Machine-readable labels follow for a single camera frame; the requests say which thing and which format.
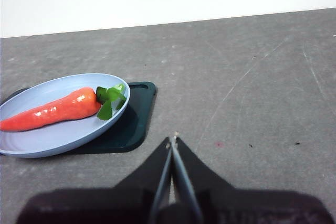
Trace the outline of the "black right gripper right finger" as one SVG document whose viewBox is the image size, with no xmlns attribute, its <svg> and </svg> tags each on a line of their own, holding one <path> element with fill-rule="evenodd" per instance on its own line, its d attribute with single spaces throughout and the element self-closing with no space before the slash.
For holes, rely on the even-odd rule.
<svg viewBox="0 0 336 224">
<path fill-rule="evenodd" d="M 204 223 L 331 223 L 329 211 L 314 196 L 234 187 L 207 167 L 179 137 L 174 146 Z"/>
</svg>

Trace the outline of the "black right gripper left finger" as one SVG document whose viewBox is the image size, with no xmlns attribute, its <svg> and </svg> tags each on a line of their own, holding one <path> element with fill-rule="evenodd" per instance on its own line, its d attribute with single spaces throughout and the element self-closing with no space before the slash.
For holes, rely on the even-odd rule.
<svg viewBox="0 0 336 224">
<path fill-rule="evenodd" d="M 170 140 L 114 187 L 62 188 L 30 198 L 17 223 L 146 223 L 170 161 Z"/>
</svg>

